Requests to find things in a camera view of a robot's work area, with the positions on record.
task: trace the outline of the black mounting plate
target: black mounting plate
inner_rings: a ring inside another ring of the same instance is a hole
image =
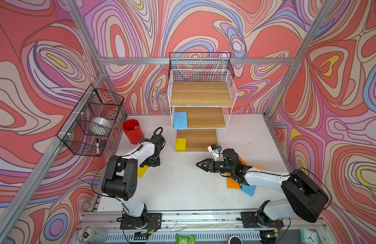
[[[142,230],[143,229],[155,230],[155,229],[161,228],[161,221],[162,221],[161,213],[148,213],[147,217],[148,217],[147,223],[143,228],[141,228]],[[121,230],[141,230],[141,229],[137,229],[134,226],[134,224],[130,221],[129,218],[124,219],[122,222],[120,222],[120,229]]]
[[[262,228],[262,226],[260,226],[259,224],[253,223],[253,222],[257,222],[255,214],[256,212],[241,212],[241,219],[247,220],[247,221],[242,221],[244,228]],[[268,226],[268,228],[277,228],[277,229],[283,228],[283,227],[284,227],[283,220],[278,220],[278,219],[269,222],[269,226]]]

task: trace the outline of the red container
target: red container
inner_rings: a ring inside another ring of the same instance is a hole
[[[143,141],[145,139],[138,120],[127,120],[123,123],[122,127],[131,144],[137,145],[139,140]]]

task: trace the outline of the top shelf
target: top shelf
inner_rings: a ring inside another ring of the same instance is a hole
[[[172,107],[232,107],[226,82],[173,82]]]

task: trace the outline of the three-tier shelf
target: three-tier shelf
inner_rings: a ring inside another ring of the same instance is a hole
[[[201,53],[201,57],[192,54],[170,54],[168,100],[172,126],[175,112],[185,111],[188,124],[187,129],[173,128],[173,139],[176,144],[176,138],[186,138],[186,151],[207,151],[208,146],[222,143],[237,89],[230,53]]]

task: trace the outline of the wooden shelf board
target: wooden shelf board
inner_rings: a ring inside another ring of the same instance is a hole
[[[226,128],[220,107],[175,107],[175,112],[187,112],[188,129]]]
[[[216,129],[177,130],[177,138],[186,138],[186,151],[208,151],[207,147],[218,144]]]
[[[173,82],[171,106],[232,105],[226,82]]]

